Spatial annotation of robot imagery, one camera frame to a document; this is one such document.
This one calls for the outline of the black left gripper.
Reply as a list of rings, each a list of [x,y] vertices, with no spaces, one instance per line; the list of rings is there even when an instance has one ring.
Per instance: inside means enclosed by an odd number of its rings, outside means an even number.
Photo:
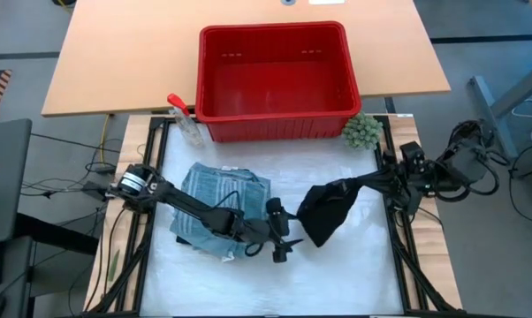
[[[266,202],[267,217],[265,219],[245,218],[245,212],[239,210],[238,241],[246,244],[245,256],[254,257],[259,254],[265,243],[274,246],[272,260],[275,263],[287,261],[287,255],[293,246],[303,241],[302,238],[285,241],[290,234],[289,221],[299,220],[296,215],[288,213],[278,197]]]

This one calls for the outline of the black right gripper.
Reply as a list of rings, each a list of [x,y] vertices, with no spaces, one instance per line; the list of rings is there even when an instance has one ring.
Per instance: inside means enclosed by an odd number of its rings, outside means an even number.
[[[398,192],[395,203],[408,216],[413,216],[423,198],[432,198],[436,194],[435,167],[415,141],[400,146],[399,150],[402,156],[396,168],[399,182],[392,171],[376,171],[359,176],[357,180],[378,192]]]

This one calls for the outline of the black garment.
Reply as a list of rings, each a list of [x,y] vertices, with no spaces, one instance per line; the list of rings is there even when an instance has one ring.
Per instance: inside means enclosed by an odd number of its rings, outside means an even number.
[[[308,190],[296,216],[316,247],[344,223],[361,187],[356,178],[342,178]]]

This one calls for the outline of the blue striped shirt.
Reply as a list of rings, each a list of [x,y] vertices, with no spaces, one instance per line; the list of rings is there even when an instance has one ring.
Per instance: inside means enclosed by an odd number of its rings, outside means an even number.
[[[181,190],[211,207],[242,210],[245,218],[264,218],[271,197],[270,180],[251,170],[218,169],[201,163],[190,168]]]

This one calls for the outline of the light blue jeans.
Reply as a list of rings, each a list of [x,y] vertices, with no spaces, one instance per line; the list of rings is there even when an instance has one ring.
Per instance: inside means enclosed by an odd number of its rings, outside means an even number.
[[[206,229],[201,221],[183,212],[174,211],[170,231],[219,259],[233,252],[236,258],[245,258],[246,245],[227,238],[220,238]]]

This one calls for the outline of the red plastic laundry bin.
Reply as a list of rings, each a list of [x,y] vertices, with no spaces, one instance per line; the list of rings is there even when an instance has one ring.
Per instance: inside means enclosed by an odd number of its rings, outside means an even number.
[[[214,142],[332,138],[360,110],[337,21],[200,32],[195,114]]]

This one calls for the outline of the green artificial plant in pot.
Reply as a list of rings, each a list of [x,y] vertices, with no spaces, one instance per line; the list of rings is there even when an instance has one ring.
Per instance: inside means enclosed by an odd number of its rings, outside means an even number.
[[[347,121],[341,134],[350,148],[375,150],[383,130],[383,123],[359,113]]]

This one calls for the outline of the light wooden desk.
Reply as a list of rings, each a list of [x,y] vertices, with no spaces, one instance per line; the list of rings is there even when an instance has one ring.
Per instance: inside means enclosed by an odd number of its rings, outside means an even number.
[[[365,97],[446,93],[414,0],[77,0],[42,107],[45,117],[165,110],[193,102],[204,27],[337,21]]]

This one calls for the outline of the grey metal table leg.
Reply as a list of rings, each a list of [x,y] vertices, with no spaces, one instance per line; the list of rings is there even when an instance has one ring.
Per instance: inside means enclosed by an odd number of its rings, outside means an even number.
[[[507,157],[518,155],[506,122],[506,116],[532,95],[532,71],[496,99],[482,76],[473,76],[469,81],[475,93],[477,108],[493,127],[502,151]]]

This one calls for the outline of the black round floor object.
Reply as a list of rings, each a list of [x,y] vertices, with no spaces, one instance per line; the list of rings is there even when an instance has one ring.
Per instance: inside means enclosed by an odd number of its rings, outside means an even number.
[[[521,158],[527,152],[530,152],[531,150],[532,150],[532,146],[523,149],[517,155],[517,157],[513,160],[513,163],[511,164],[510,169],[508,170],[508,193],[509,193],[509,198],[510,198],[510,202],[511,202],[511,205],[513,207],[513,210],[520,217],[522,217],[523,219],[526,219],[526,220],[528,220],[528,221],[530,221],[532,223],[532,218],[527,216],[526,214],[522,213],[519,210],[519,208],[518,208],[518,206],[517,206],[517,204],[516,204],[516,202],[514,200],[514,196],[513,196],[513,181],[515,179],[523,179],[525,177],[528,177],[528,176],[532,175],[532,163],[529,164],[529,165],[524,165],[521,168],[519,167],[519,162],[520,162]]]

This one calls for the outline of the clear spray bottle red trigger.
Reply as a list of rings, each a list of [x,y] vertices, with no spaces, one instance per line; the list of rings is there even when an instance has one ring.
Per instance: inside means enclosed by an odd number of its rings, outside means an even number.
[[[199,147],[203,145],[201,132],[190,116],[190,112],[183,100],[175,95],[169,94],[167,102],[172,106],[171,113],[174,115],[176,124],[179,126],[183,137],[192,145]]]

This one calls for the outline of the green strip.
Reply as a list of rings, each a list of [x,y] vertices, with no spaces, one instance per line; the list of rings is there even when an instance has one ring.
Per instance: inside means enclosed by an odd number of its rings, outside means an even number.
[[[117,270],[119,255],[120,255],[120,251],[117,250],[112,255],[112,259],[111,259],[111,261],[109,263],[109,269],[108,269],[108,272],[107,272],[107,279],[108,279],[109,282],[112,282],[114,280],[115,273],[116,273],[116,270]]]

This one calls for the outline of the grey side desk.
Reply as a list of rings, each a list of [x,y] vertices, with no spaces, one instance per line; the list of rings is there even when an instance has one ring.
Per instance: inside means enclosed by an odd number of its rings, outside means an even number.
[[[0,123],[0,242],[14,232],[31,130],[29,119]]]

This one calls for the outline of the black aluminium table frame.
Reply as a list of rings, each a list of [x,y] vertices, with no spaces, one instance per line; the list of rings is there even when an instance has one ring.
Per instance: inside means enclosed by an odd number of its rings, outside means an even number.
[[[117,173],[122,173],[132,163],[162,165],[163,137],[175,123],[172,115],[133,115],[129,117],[125,139],[117,163]],[[125,269],[132,262],[133,253],[146,233],[153,229],[151,216],[127,215],[122,213],[122,201],[112,200],[106,209],[107,223],[103,226],[95,256],[94,271],[87,290],[84,309],[92,313],[103,299],[114,290],[106,312],[99,313],[107,318],[123,315],[132,318],[140,312],[141,292],[148,266],[149,249],[134,265],[130,275],[124,276]],[[407,250],[434,288],[450,305],[461,308],[459,290],[452,270],[451,258],[447,249],[444,228],[433,199],[424,198],[422,208],[410,225],[402,224],[399,236],[407,245]],[[112,255],[120,251],[114,280],[109,282],[107,272]]]

